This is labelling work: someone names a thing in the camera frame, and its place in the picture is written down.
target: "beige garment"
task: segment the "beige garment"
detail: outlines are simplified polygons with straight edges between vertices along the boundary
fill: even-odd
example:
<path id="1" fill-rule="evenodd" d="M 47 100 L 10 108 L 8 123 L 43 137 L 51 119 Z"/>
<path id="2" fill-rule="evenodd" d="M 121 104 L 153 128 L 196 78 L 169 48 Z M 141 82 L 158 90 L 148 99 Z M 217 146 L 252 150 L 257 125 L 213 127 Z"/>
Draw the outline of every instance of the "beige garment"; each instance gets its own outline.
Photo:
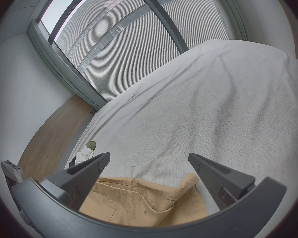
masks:
<path id="1" fill-rule="evenodd" d="M 179 187 L 169 187 L 139 178 L 100 177 L 80 208 L 93 218 L 127 226 L 171 226 L 208 216 L 195 185 L 199 178 L 189 173 Z"/>

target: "overcast sky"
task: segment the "overcast sky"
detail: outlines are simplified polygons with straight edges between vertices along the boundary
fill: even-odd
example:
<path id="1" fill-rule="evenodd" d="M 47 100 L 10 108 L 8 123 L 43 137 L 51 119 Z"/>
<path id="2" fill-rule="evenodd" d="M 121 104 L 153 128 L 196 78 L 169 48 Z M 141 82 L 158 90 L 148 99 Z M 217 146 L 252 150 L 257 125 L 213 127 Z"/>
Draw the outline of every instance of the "overcast sky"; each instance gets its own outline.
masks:
<path id="1" fill-rule="evenodd" d="M 44 15 L 42 17 L 42 22 L 49 33 L 52 32 L 58 19 L 61 17 L 61 15 L 65 11 L 65 9 L 71 4 L 72 1 L 73 0 L 53 0 L 52 1 L 51 5 L 48 7 L 48 9 L 46 10 L 46 12 L 44 13 Z M 76 9 L 67 18 L 67 21 L 74 14 L 74 12 L 79 8 L 79 6 L 81 4 L 83 4 L 85 1 L 86 0 L 83 0 L 82 2 L 79 3 L 79 5 L 76 7 Z"/>

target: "bed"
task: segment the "bed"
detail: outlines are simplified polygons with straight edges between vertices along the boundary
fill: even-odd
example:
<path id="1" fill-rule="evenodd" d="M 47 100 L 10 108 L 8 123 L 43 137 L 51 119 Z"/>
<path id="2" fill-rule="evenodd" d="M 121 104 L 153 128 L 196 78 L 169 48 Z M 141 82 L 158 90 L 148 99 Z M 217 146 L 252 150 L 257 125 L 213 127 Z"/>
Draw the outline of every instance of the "bed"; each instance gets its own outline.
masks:
<path id="1" fill-rule="evenodd" d="M 289 186 L 298 178 L 298 60 L 259 43 L 209 40 L 156 69 L 102 107 L 88 141 L 110 152 L 104 177 L 178 186 L 197 153 Z M 219 209 L 200 181 L 209 214 Z"/>

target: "building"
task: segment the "building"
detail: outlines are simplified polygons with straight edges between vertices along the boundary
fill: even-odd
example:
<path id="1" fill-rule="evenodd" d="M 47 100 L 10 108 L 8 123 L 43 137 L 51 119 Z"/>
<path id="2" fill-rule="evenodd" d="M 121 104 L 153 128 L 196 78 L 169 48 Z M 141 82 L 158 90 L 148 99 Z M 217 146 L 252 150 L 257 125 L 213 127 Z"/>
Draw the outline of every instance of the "building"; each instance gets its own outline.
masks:
<path id="1" fill-rule="evenodd" d="M 212 0 L 157 1 L 188 48 L 209 39 L 228 39 Z M 86 0 L 64 26 L 56 44 L 107 101 L 179 55 L 143 0 Z"/>

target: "wooden board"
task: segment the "wooden board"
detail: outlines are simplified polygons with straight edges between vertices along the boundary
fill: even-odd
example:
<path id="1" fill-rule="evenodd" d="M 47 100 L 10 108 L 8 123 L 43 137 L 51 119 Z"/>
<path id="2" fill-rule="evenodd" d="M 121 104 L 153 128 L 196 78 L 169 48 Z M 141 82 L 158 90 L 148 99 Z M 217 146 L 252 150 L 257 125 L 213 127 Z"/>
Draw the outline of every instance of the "wooden board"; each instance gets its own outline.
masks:
<path id="1" fill-rule="evenodd" d="M 55 172 L 66 147 L 92 109 L 74 95 L 48 118 L 35 133 L 18 163 L 25 178 L 41 181 Z"/>

